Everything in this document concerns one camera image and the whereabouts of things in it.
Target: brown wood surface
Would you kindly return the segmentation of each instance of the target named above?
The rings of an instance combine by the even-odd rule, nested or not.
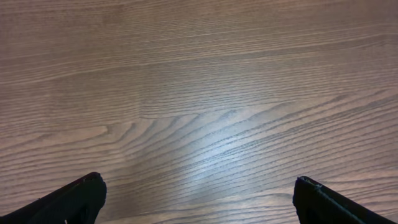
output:
[[[398,1],[0,1],[0,215],[98,171],[97,223],[398,222]]]

